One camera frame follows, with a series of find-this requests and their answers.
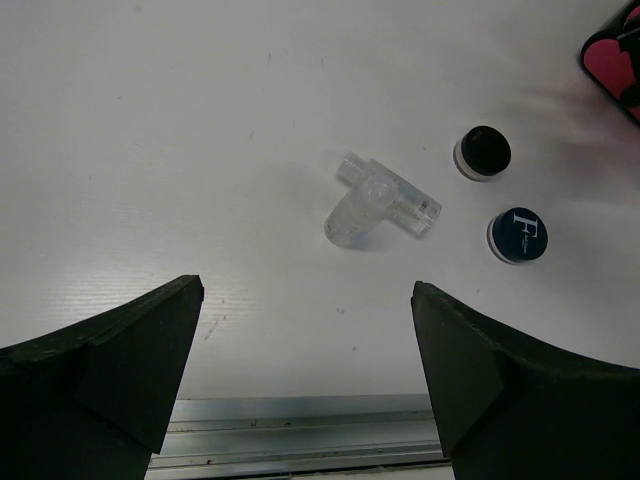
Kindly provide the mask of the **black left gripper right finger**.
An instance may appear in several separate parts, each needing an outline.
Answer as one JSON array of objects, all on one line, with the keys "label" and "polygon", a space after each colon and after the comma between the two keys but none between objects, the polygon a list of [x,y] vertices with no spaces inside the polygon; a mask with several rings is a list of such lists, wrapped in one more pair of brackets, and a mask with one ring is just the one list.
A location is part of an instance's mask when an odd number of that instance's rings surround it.
[{"label": "black left gripper right finger", "polygon": [[458,479],[635,479],[639,372],[575,354],[418,282],[411,307]]}]

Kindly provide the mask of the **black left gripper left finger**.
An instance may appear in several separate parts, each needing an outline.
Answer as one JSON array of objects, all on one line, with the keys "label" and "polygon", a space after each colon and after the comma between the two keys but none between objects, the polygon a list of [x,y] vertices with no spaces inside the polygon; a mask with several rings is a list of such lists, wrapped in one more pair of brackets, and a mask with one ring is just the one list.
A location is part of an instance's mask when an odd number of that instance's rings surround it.
[{"label": "black left gripper left finger", "polygon": [[204,287],[180,276],[1,351],[4,479],[142,479],[160,452]]}]

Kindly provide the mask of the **navy round jar letter F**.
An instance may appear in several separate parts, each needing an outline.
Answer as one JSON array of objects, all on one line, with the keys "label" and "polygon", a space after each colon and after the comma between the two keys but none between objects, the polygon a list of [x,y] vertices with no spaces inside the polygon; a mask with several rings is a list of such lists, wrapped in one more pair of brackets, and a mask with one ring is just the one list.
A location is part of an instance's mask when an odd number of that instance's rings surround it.
[{"label": "navy round jar letter F", "polygon": [[549,242],[543,220],[524,207],[514,207],[494,217],[487,226],[486,236],[492,253],[512,265],[537,260]]}]

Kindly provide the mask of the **black round compact jar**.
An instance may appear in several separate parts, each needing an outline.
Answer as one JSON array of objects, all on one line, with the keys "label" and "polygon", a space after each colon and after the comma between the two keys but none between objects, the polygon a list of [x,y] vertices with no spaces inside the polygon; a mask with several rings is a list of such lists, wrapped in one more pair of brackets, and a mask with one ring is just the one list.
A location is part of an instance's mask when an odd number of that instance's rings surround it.
[{"label": "black round compact jar", "polygon": [[510,165],[512,150],[497,129],[479,125],[469,130],[454,146],[453,161],[459,172],[476,182],[502,174]]}]

